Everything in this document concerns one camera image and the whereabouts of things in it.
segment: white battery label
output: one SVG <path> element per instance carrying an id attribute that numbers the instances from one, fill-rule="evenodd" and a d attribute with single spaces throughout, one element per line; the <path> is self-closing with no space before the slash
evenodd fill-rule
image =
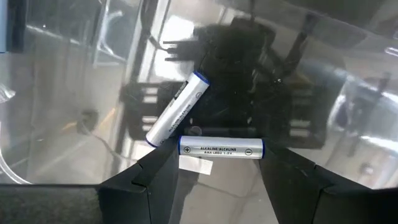
<path id="1" fill-rule="evenodd" d="M 262 159 L 265 145 L 262 139 L 181 136 L 178 151 L 186 156 Z"/>
<path id="2" fill-rule="evenodd" d="M 148 144 L 158 147 L 169 138 L 208 87 L 209 81 L 193 72 L 146 134 Z"/>

